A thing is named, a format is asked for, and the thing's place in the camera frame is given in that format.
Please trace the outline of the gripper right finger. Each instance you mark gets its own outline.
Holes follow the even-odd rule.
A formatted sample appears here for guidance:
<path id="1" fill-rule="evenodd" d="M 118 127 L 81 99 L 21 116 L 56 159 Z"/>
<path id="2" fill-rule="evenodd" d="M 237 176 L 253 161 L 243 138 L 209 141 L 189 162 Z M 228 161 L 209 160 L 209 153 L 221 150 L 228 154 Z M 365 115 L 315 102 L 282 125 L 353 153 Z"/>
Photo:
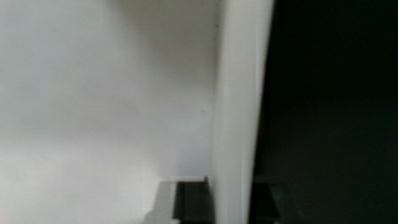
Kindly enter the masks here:
<path id="1" fill-rule="evenodd" d="M 280 185 L 255 183 L 250 198 L 250 224 L 285 224 L 285 192 Z"/>

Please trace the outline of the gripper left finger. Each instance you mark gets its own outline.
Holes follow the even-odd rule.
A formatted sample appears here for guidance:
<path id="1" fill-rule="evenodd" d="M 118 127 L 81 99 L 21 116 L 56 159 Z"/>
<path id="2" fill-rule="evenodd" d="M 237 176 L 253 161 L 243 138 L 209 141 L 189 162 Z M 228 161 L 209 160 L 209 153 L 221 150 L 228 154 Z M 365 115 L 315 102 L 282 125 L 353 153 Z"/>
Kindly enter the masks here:
<path id="1" fill-rule="evenodd" d="M 159 183 L 141 224 L 207 224 L 207 178 Z"/>

